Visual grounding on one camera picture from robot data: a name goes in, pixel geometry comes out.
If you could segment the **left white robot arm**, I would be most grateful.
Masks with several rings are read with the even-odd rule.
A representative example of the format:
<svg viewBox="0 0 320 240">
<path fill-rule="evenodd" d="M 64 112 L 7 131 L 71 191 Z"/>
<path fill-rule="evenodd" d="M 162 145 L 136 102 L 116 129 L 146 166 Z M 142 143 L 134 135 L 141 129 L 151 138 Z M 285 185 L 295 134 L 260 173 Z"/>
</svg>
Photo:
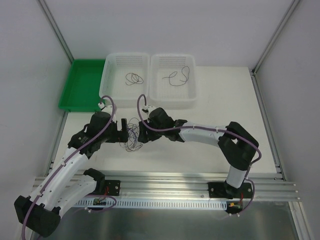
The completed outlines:
<svg viewBox="0 0 320 240">
<path fill-rule="evenodd" d="M 67 187 L 75 173 L 89 161 L 103 143 L 125 143 L 129 137 L 127 120 L 121 119 L 121 130 L 113 115 L 96 112 L 81 131 L 74 134 L 59 164 L 27 197 L 20 195 L 14 202 L 18 221 L 22 224 L 21 238 L 26 239 L 26 228 L 42 237 L 50 236 L 63 215 L 89 194 L 106 197 L 105 175 L 93 168 L 84 171 L 80 179 Z"/>
</svg>

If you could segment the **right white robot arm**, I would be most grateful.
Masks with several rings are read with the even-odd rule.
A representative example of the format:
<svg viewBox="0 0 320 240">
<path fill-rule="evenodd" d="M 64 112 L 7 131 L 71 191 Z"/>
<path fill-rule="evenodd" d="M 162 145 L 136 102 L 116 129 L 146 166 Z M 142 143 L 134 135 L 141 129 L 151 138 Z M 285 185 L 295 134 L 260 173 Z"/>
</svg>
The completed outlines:
<svg viewBox="0 0 320 240">
<path fill-rule="evenodd" d="M 262 157 L 259 143 L 237 122 L 222 127 L 196 125 L 185 119 L 174 120 L 163 108 L 151 105 L 143 106 L 138 113 L 147 115 L 147 119 L 139 122 L 138 141 L 143 144 L 166 137 L 172 142 L 196 142 L 221 150 L 229 163 L 227 178 L 215 191 L 221 198 L 238 196 L 252 164 Z"/>
</svg>

